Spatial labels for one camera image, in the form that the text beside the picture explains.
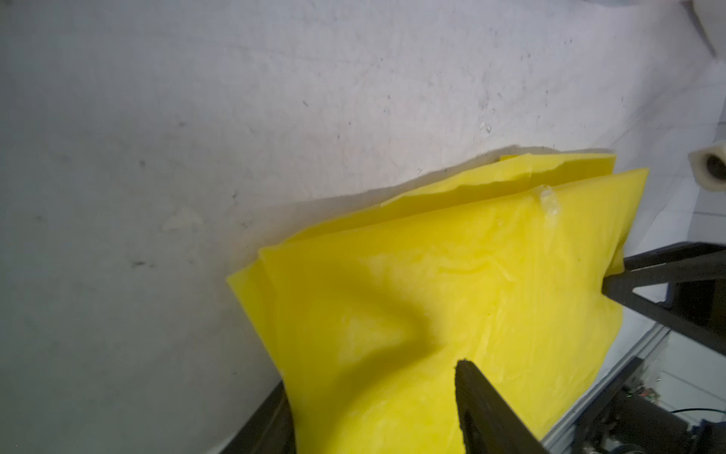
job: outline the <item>cable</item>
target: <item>cable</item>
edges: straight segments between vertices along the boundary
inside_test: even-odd
[[[715,411],[717,413],[723,413],[726,415],[726,411],[717,410],[716,408],[682,408],[680,410],[673,410],[671,413],[681,413],[684,411]]]

